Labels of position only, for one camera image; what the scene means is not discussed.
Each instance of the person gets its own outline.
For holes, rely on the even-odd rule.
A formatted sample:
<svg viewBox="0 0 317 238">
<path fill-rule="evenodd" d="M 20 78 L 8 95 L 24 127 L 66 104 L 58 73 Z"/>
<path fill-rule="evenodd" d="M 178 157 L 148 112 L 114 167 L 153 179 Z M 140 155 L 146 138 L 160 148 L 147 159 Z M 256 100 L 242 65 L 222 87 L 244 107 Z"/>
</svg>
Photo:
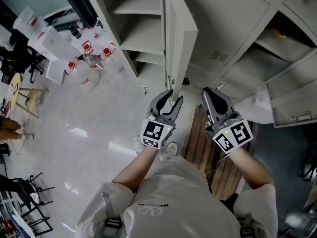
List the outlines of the person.
<svg viewBox="0 0 317 238">
<path fill-rule="evenodd" d="M 210 193 L 205 174 L 177 155 L 175 143 L 162 161 L 139 137 L 134 143 L 139 154 L 101 184 L 79 218 L 76 238 L 277 237 L 273 179 L 243 148 L 229 158 L 252 190 L 241 192 L 229 209 Z"/>
<path fill-rule="evenodd" d="M 27 121 L 22 125 L 19 125 L 19 123 L 11 120 L 10 118 L 0 116 L 0 140 L 33 139 L 33 134 L 19 134 L 16 132 L 20 129 L 24 130 L 28 121 L 29 119 L 27 119 Z"/>
</svg>

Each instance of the drawer handle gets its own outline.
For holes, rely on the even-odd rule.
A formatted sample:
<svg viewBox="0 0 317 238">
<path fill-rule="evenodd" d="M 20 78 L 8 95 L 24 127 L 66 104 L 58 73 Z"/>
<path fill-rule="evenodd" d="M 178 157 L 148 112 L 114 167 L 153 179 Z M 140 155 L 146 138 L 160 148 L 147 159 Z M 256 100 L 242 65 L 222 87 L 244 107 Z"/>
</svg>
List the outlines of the drawer handle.
<svg viewBox="0 0 317 238">
<path fill-rule="evenodd" d="M 220 90 L 222 87 L 224 87 L 226 84 L 224 84 L 224 83 L 220 83 L 217 87 L 216 87 L 216 89 L 217 90 Z"/>
</svg>

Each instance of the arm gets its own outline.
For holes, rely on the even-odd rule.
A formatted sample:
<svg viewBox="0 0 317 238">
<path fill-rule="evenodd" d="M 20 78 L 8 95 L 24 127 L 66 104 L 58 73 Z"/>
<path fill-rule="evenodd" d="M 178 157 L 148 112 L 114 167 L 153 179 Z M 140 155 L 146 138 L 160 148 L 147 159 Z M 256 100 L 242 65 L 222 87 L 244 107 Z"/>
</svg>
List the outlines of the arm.
<svg viewBox="0 0 317 238">
<path fill-rule="evenodd" d="M 150 169 L 157 152 L 158 149 L 149 146 L 144 147 L 142 152 L 112 182 L 126 186 L 133 193 L 136 192 Z"/>
<path fill-rule="evenodd" d="M 272 177 L 262 163 L 243 148 L 233 150 L 229 157 L 252 189 L 260 188 L 265 184 L 274 185 Z"/>
</svg>

